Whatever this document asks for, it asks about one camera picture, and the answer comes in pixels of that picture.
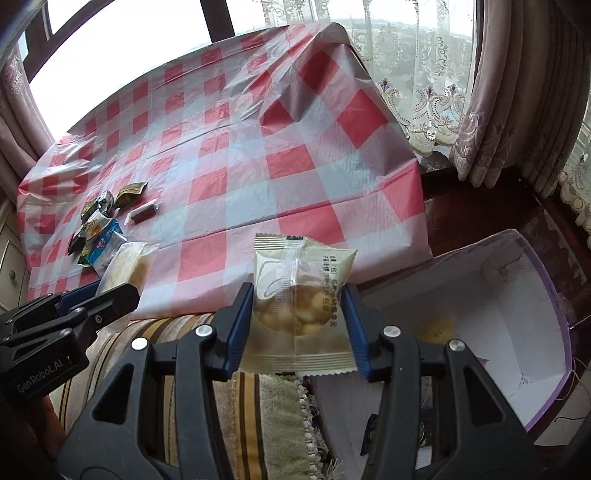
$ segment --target blue gripper pad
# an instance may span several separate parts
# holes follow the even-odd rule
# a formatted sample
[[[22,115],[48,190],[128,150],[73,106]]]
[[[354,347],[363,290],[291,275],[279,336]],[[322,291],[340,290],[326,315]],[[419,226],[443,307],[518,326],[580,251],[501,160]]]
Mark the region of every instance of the blue gripper pad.
[[[75,290],[64,293],[61,296],[59,305],[56,307],[57,315],[63,317],[70,313],[70,309],[75,307],[83,301],[90,300],[96,295],[96,290],[99,288],[100,280],[79,287]]]
[[[359,316],[358,305],[361,305],[361,300],[357,288],[346,284],[340,294],[340,306],[345,316],[345,323],[349,332],[349,342],[353,349],[357,370],[361,372],[366,380],[369,380],[372,376],[369,341]]]
[[[254,295],[254,286],[252,283],[244,283],[234,300],[234,303],[230,307],[226,307],[228,310],[223,312],[225,318],[220,318],[222,322],[231,322],[233,319],[232,327],[227,334],[226,340],[226,360],[223,364],[223,370],[227,378],[230,378],[232,374],[238,370],[240,361],[242,360],[242,353],[246,346],[246,340],[248,339],[248,333],[251,327],[251,314],[252,314],[252,299]],[[224,340],[223,327],[220,325],[220,321],[216,322],[216,316],[212,320],[212,324],[218,331],[218,339]]]

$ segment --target tablecloth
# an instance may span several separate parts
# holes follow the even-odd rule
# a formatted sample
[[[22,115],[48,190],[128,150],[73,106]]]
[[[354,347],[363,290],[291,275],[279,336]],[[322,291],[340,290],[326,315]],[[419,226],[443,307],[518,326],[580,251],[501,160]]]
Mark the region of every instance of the tablecloth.
[[[135,319],[231,303],[258,232],[357,248],[355,282],[431,257],[414,154],[337,24],[212,44],[78,122],[19,188],[29,298],[97,278],[68,241],[87,200],[134,181],[149,182],[142,203],[160,203],[122,226],[160,245]]]

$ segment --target white cabinet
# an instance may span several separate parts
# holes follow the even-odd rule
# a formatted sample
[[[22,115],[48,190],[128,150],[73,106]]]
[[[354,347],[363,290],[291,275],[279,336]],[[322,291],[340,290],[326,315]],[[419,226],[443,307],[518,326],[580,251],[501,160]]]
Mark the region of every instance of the white cabinet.
[[[29,274],[22,253],[14,205],[0,205],[0,313],[27,301]]]

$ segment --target sky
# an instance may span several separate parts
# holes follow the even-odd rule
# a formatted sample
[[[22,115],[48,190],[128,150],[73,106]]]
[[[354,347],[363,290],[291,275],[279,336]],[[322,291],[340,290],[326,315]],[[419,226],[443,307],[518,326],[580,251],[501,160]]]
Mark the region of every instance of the sky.
[[[436,27],[436,0],[418,0],[420,25]],[[56,32],[88,0],[48,0]],[[261,0],[227,0],[237,35],[265,28]],[[450,30],[472,35],[472,0],[448,0]],[[329,0],[333,19],[363,18],[362,0]],[[375,20],[414,25],[410,0],[372,0]],[[31,82],[54,137],[151,69],[211,43],[198,0],[114,0],[80,27]],[[23,39],[20,42],[24,56]]]

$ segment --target pile of wrappers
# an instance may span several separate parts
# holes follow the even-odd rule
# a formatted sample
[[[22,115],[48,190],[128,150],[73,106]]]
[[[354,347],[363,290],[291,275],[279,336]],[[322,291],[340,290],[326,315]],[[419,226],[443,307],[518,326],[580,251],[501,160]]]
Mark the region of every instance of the pile of wrappers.
[[[119,222],[113,218],[117,209],[125,208],[135,203],[141,197],[147,182],[131,183],[121,188],[117,197],[109,190],[105,190],[98,197],[88,201],[82,209],[80,220],[82,225],[72,235],[68,244],[68,255],[80,253],[78,264],[83,267],[93,267],[102,277],[119,250],[119,247],[127,242]],[[127,222],[142,221],[153,215],[156,205],[141,206],[136,210],[139,215],[134,215],[136,210],[130,212]]]

